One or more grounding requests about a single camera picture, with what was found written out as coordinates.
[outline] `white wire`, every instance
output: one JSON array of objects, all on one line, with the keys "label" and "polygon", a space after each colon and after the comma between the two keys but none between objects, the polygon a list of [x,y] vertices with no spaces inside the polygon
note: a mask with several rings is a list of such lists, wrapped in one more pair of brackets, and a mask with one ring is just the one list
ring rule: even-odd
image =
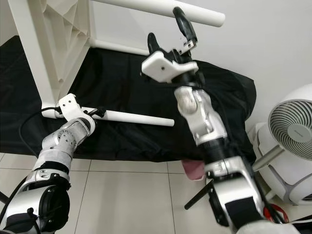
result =
[{"label": "white wire", "polygon": [[312,219],[296,220],[296,221],[292,221],[292,222],[289,222],[289,223],[294,224],[294,223],[309,223],[309,222],[312,222]]}]

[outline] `black cloth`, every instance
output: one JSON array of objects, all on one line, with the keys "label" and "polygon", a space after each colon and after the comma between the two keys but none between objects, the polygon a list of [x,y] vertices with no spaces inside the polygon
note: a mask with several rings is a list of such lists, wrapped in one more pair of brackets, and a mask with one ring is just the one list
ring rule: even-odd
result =
[{"label": "black cloth", "polygon": [[[172,118],[174,127],[98,121],[95,132],[76,150],[74,157],[103,160],[170,161],[201,160],[186,120],[177,110],[174,89],[147,82],[139,74],[145,56],[89,49],[71,86],[81,106]],[[252,162],[255,155],[245,133],[245,120],[256,99],[253,80],[197,61],[206,88],[222,101],[232,133],[241,151]],[[21,142],[18,127],[31,113],[40,110],[41,100],[19,37],[0,48],[0,149],[1,152],[29,154]],[[212,98],[214,108],[220,106]],[[24,135],[36,152],[45,136],[65,123],[64,119],[36,116],[24,127]]]}]

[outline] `electric fan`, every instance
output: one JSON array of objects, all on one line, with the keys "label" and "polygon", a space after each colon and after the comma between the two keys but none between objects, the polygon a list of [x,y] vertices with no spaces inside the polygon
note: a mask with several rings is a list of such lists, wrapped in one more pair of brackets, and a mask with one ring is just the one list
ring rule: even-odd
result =
[{"label": "electric fan", "polygon": [[253,165],[284,202],[312,205],[312,84],[287,95],[253,129]]}]

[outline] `pink object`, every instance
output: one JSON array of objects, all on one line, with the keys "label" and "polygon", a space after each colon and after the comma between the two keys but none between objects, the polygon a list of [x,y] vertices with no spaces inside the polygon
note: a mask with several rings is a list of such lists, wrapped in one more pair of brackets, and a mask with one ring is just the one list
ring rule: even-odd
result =
[{"label": "pink object", "polygon": [[205,177],[203,161],[182,160],[182,166],[190,180],[202,180]]}]

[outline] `tile floor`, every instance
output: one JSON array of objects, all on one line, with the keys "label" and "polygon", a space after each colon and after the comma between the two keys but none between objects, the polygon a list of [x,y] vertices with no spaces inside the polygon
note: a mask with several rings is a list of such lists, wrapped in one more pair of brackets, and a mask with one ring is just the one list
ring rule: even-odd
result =
[{"label": "tile floor", "polygon": [[[0,191],[9,195],[35,161],[34,156],[0,153]],[[190,181],[180,162],[74,159],[70,179],[69,220],[56,234],[230,233],[216,224],[207,197],[184,210],[204,181]],[[291,219],[309,212],[292,209]]]}]

